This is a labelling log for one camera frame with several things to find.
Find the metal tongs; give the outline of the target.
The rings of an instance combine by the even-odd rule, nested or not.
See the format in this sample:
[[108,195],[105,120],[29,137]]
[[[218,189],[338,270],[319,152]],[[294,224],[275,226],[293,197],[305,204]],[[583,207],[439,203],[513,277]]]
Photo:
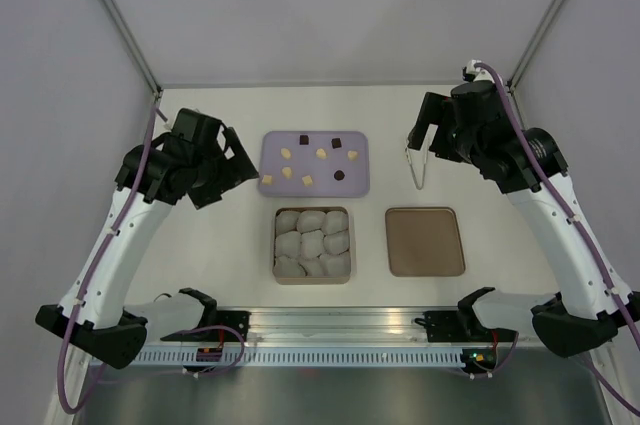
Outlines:
[[404,153],[415,188],[417,190],[423,190],[426,180],[428,151],[423,149],[414,150],[406,145]]

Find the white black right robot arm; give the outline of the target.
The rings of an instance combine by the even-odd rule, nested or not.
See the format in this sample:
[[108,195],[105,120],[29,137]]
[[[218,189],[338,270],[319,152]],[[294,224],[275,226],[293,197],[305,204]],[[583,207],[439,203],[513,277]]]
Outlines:
[[425,94],[407,152],[475,167],[520,213],[549,264],[558,291],[527,295],[483,287],[458,303],[459,333],[478,340],[491,329],[534,336],[557,356],[599,348],[627,328],[639,336],[639,294],[606,258],[578,203],[554,138],[523,128],[498,72],[481,60],[463,69],[449,95]]

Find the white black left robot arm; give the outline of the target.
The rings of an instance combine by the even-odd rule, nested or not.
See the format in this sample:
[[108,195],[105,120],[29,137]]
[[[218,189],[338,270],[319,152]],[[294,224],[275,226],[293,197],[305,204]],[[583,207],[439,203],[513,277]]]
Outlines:
[[138,306],[125,299],[151,239],[184,197],[201,209],[257,178],[236,131],[221,120],[181,109],[171,129],[136,146],[116,176],[109,216],[78,278],[35,322],[115,369],[149,341],[185,332],[206,341],[218,329],[217,302],[193,288]]

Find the lilac plastic tray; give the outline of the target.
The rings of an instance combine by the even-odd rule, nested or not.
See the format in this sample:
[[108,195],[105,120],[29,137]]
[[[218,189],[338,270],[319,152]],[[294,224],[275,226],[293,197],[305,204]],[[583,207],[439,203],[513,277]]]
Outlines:
[[[299,144],[300,135],[309,137],[308,145]],[[341,139],[341,148],[332,148],[334,138]],[[290,159],[281,156],[282,148],[290,150]],[[326,159],[316,157],[319,148],[326,151]],[[350,150],[359,153],[355,161],[348,159]],[[292,169],[290,179],[283,176],[284,167]],[[334,179],[337,170],[345,174],[342,181]],[[265,175],[273,177],[271,185],[262,183]],[[313,184],[305,186],[303,176],[311,176]],[[361,198],[369,189],[368,139],[359,131],[270,131],[263,138],[258,190],[266,197]]]

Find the beige tin lid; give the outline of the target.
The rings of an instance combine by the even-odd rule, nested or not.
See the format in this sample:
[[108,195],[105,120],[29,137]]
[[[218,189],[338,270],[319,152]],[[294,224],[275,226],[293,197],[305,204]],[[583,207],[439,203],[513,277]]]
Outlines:
[[388,263],[399,278],[458,277],[466,270],[456,213],[449,207],[396,207],[385,213]]

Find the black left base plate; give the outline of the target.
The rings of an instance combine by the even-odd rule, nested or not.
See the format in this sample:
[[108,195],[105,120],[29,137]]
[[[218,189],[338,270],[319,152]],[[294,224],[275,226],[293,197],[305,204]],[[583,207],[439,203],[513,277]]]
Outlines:
[[251,313],[246,310],[218,310],[216,325],[226,326],[237,332],[243,340],[247,340],[250,329]]

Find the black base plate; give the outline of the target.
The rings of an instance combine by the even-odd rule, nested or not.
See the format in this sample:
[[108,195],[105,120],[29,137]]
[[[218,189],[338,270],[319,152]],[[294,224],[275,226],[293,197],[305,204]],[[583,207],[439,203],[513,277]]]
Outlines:
[[465,343],[469,339],[455,311],[425,311],[413,323],[425,331],[429,343]]
[[216,325],[226,326],[237,332],[243,340],[247,340],[250,329],[251,313],[246,310],[218,310]]

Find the aluminium mounting rail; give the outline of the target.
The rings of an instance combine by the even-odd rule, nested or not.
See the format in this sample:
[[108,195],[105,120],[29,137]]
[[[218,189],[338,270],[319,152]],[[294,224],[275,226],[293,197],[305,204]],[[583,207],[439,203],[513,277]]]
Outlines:
[[429,343],[425,331],[413,319],[425,311],[455,311],[453,307],[222,307],[251,313],[247,341],[265,346],[490,346],[511,343],[509,331],[474,332],[465,343]]

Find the aluminium frame post left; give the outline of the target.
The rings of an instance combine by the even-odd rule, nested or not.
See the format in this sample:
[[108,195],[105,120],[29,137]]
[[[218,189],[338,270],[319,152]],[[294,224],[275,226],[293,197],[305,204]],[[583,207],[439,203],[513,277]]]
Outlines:
[[116,0],[98,0],[98,2],[115,28],[126,53],[132,60],[146,87],[154,98],[159,97],[163,91],[162,86],[155,77]]

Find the aluminium frame post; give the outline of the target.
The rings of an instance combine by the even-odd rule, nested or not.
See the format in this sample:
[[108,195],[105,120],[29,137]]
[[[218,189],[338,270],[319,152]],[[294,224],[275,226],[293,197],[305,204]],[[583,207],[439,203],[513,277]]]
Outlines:
[[146,87],[154,98],[159,97],[163,91],[162,86],[155,77],[116,0],[98,0],[98,2],[115,28],[126,53],[132,60]]
[[567,1],[568,0],[551,0],[549,2],[541,19],[536,25],[532,36],[527,42],[524,51],[520,55],[510,78],[507,80],[507,87],[509,90],[515,90],[522,81],[531,62],[543,44],[553,24],[563,11]]

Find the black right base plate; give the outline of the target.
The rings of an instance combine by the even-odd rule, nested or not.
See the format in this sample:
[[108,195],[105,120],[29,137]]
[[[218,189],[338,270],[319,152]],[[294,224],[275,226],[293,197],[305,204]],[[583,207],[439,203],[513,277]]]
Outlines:
[[429,343],[465,343],[469,339],[455,311],[425,311],[413,323],[425,331]]

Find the aluminium frame post right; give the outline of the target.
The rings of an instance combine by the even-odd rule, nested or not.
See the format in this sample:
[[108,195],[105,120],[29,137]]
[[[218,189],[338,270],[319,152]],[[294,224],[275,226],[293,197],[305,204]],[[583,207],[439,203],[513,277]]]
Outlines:
[[522,81],[531,62],[543,44],[553,24],[563,11],[567,1],[568,0],[551,0],[549,2],[541,19],[536,25],[532,36],[527,42],[524,51],[520,55],[510,78],[507,80],[507,87],[509,90],[515,90]]

